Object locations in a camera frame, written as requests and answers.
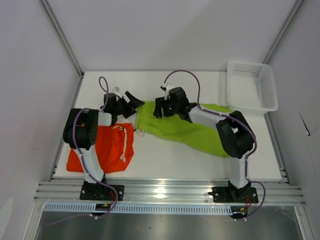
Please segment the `orange shorts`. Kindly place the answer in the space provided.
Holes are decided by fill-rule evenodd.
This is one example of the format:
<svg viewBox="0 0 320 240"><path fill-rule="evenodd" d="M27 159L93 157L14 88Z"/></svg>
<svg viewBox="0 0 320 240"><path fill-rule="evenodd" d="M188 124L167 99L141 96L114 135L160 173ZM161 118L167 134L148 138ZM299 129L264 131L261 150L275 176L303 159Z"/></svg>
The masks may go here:
<svg viewBox="0 0 320 240"><path fill-rule="evenodd" d="M98 126L95 150L105 174L126 170L134 156L134 128L131 123Z"/></svg>

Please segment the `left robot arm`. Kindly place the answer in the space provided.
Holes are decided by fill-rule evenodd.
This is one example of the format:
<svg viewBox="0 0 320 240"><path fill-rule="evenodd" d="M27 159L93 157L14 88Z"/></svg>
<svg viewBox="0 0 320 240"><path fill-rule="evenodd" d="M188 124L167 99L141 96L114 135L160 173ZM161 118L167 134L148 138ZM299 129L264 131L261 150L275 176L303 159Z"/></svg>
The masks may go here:
<svg viewBox="0 0 320 240"><path fill-rule="evenodd" d="M69 172L84 172L85 184L93 184L91 194L97 200L108 196L109 188L100 182L106 174L126 170L134 156L134 127L119 123L137 113L145 104L129 91L122 96L106 93L100 109L70 110L63 130L63 141L70 152L66 168Z"/></svg>

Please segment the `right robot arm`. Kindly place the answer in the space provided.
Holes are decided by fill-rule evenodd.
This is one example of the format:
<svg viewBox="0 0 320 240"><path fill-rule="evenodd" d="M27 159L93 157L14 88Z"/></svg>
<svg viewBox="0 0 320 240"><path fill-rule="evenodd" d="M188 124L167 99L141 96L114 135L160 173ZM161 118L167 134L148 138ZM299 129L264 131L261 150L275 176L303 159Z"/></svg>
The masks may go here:
<svg viewBox="0 0 320 240"><path fill-rule="evenodd" d="M189 102L183 88L163 84L164 96L155 99L153 115L163 117L179 116L183 121L201 124L218 133L223 150L231 157L231 177L228 181L228 197L239 202L251 188L248 180L248 157L256 147L256 137L240 111L220 113L199 103Z"/></svg>

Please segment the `green shorts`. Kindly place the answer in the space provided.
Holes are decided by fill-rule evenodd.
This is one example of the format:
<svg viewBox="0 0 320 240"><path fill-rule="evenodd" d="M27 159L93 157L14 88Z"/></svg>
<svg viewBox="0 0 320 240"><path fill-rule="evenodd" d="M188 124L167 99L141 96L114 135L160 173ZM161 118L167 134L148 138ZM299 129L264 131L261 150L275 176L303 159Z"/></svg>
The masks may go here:
<svg viewBox="0 0 320 240"><path fill-rule="evenodd" d="M199 123L181 120L178 115L156 118L154 101L138 108L135 127L158 138L183 143L198 151L227 158L217 130Z"/></svg>

